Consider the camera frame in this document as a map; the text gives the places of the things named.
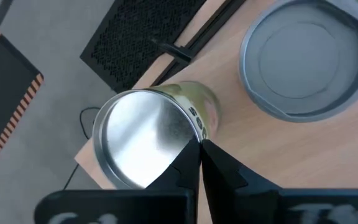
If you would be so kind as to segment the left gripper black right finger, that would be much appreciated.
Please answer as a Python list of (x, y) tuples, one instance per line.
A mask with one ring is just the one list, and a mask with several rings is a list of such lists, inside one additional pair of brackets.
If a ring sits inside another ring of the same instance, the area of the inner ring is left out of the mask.
[(280, 187), (210, 140), (201, 150), (203, 182), (213, 224), (274, 224)]

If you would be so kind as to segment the black mat orange striped edge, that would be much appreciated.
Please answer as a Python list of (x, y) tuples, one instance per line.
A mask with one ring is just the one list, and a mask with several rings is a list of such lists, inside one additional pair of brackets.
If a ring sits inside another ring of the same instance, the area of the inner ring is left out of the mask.
[(44, 76), (0, 33), (0, 153)]

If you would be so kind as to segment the black perforated metal panel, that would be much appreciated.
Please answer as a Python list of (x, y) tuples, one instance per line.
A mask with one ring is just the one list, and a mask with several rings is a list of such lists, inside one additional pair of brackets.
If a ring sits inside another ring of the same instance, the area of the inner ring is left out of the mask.
[(110, 89), (130, 90), (206, 0), (115, 0), (80, 55)]

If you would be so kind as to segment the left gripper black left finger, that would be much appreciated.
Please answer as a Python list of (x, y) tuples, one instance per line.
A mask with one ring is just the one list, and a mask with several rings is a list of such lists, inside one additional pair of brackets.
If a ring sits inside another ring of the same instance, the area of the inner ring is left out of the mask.
[(200, 181), (200, 143), (192, 138), (179, 155), (147, 189), (190, 189), (197, 192)]

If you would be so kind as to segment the green oranges can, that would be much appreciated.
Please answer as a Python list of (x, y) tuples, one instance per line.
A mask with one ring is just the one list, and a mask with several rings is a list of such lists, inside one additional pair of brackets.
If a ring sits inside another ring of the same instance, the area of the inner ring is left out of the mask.
[(109, 99), (93, 125), (93, 147), (117, 189), (144, 189), (187, 143), (215, 137), (221, 107), (199, 82), (127, 90)]

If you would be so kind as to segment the wooden shelf with black frame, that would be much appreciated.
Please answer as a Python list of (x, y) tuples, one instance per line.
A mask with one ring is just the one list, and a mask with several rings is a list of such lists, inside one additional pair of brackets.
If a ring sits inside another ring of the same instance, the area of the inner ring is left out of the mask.
[(196, 60), (171, 82), (196, 80), (218, 96), (216, 144), (282, 187), (358, 188), (358, 102), (315, 123), (288, 123), (256, 107), (239, 83), (238, 57), (250, 24), (273, 0), (246, 0)]

